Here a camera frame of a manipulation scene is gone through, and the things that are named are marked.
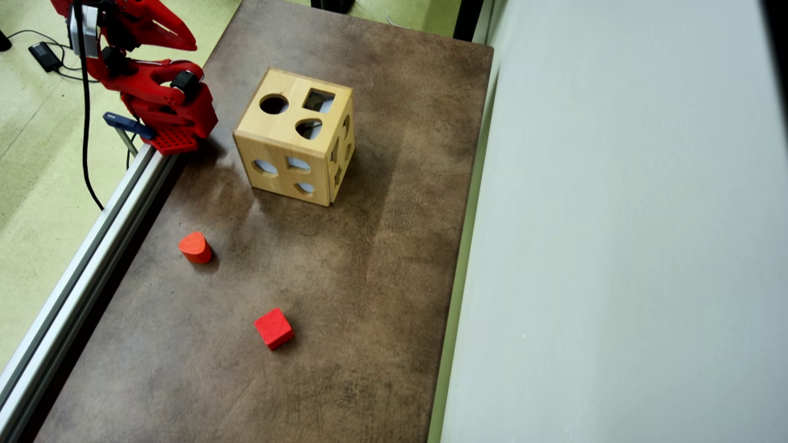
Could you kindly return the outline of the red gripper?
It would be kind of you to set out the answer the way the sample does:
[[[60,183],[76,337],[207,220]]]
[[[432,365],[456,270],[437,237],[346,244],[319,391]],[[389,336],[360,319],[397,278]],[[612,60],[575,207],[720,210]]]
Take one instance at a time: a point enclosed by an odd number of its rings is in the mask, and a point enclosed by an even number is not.
[[[111,47],[132,51],[141,45],[197,49],[185,22],[161,1],[99,1],[99,25]]]

